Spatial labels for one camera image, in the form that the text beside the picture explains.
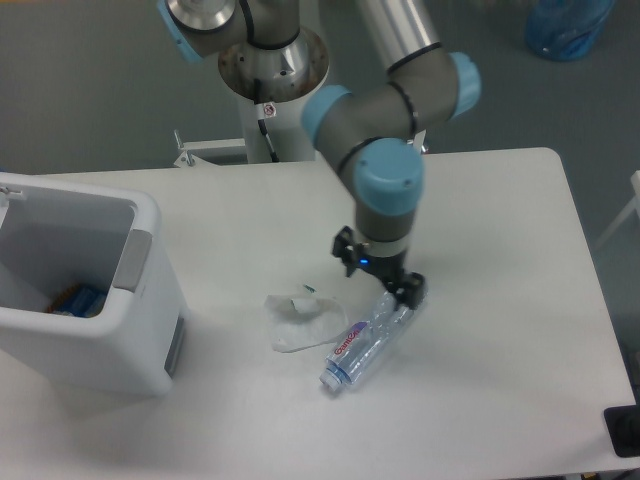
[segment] metal cylinder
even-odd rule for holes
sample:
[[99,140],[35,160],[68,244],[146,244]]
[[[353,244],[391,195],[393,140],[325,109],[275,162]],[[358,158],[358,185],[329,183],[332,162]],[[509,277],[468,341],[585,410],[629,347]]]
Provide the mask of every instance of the metal cylinder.
[[249,39],[262,48],[276,48],[300,31],[300,0],[248,0],[255,31]]
[[218,68],[236,94],[249,163],[315,159],[301,125],[302,109],[324,83],[327,49],[310,30],[287,46],[265,50],[244,43],[221,52]]
[[390,242],[376,242],[371,240],[365,234],[363,234],[358,228],[353,232],[353,238],[356,243],[365,246],[365,252],[367,255],[376,258],[395,257],[409,250],[411,243],[411,234],[408,233],[404,237],[401,237],[395,241]]
[[167,0],[171,14],[182,25],[198,31],[224,26],[236,8],[235,0]]
[[438,43],[423,0],[358,0],[385,68]]

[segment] bottle cap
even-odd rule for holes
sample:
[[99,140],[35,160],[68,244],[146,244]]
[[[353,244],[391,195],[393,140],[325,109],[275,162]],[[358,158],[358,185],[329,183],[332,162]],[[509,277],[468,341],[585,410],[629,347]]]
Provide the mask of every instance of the bottle cap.
[[336,393],[342,387],[342,381],[328,368],[320,375],[320,381],[331,393]]

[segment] gray floor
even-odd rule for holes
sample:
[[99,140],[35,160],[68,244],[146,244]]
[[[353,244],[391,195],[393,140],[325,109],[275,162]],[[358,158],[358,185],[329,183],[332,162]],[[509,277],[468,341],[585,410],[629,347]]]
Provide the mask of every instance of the gray floor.
[[[526,49],[530,4],[427,1],[444,45],[469,53],[483,76],[478,106],[430,131],[431,151],[556,150],[593,244],[640,170],[640,0],[619,0],[594,50],[572,63]],[[330,81],[357,93],[385,80],[353,2],[302,5],[329,45]],[[0,3],[0,126],[0,167],[28,174],[167,167],[174,128],[185,141],[240,136],[215,59],[185,64],[154,0]],[[622,283],[624,274],[607,270]],[[618,300],[614,317],[628,310]],[[625,335],[640,338],[633,315]]]
[[[622,473],[624,473],[624,472],[604,473],[604,474],[602,474],[602,480],[615,480],[615,478],[618,477]],[[626,480],[640,480],[640,471],[633,472],[631,475],[626,477]]]

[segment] light blue joint cap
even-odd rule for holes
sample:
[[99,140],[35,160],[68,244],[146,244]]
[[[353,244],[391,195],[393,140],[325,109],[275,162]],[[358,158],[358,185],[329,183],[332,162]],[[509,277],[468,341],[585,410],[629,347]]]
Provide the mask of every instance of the light blue joint cap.
[[156,6],[158,7],[162,20],[164,20],[164,24],[167,26],[167,30],[169,30],[169,33],[171,34],[171,38],[173,38],[176,47],[180,50],[182,57],[189,63],[201,62],[202,57],[198,55],[193,48],[191,48],[187,39],[184,38],[184,35],[182,35],[178,26],[173,22],[173,18],[171,18],[171,14],[169,13],[169,9],[167,8],[164,0],[158,0]]
[[416,150],[397,138],[383,138],[362,149],[354,172],[360,200],[389,217],[409,213],[422,195],[424,164]]
[[458,104],[453,117],[473,108],[482,93],[482,80],[478,68],[469,56],[462,52],[450,53],[458,70]]
[[329,85],[318,90],[304,106],[302,126],[314,147],[316,146],[318,131],[325,115],[345,95],[351,95],[351,92],[342,85]]

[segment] robotic arm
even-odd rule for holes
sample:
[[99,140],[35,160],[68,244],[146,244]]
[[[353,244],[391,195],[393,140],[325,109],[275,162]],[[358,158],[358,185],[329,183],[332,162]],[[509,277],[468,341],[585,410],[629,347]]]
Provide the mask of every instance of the robotic arm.
[[422,1],[358,5],[389,82],[362,97],[325,87],[307,103],[302,123],[356,203],[355,231],[345,227],[336,236],[333,255],[348,276],[355,269],[374,275],[399,303],[416,308],[425,279],[403,265],[423,162],[400,139],[471,108],[480,96],[480,76],[466,55],[444,51]]
[[[389,81],[359,97],[341,86],[320,89],[307,101],[302,125],[356,203],[355,229],[338,233],[333,255],[347,276],[356,269],[374,275],[399,303],[416,308],[426,282],[406,272],[404,260],[424,167],[406,140],[471,108],[480,76],[466,55],[445,52],[422,0],[357,1]],[[261,87],[256,103],[265,88],[271,100],[291,100],[295,93],[277,88],[280,77],[305,85],[293,89],[298,95],[317,85],[304,55],[295,54],[310,43],[299,44],[298,0],[159,0],[158,8],[189,60],[246,43],[254,69],[245,83]],[[253,78],[257,71],[273,75]]]

